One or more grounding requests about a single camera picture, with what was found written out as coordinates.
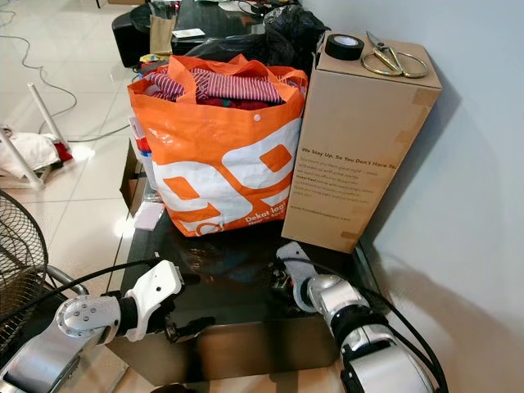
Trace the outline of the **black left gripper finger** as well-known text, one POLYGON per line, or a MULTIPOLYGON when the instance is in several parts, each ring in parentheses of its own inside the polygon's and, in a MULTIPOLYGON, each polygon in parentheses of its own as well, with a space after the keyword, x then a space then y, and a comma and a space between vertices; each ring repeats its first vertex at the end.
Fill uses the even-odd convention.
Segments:
POLYGON ((201 317, 191 319, 190 322, 180 326, 178 329, 178 341, 183 343, 184 341, 190 341, 192 338, 198 337, 203 330, 216 324, 216 318, 214 317, 201 317))

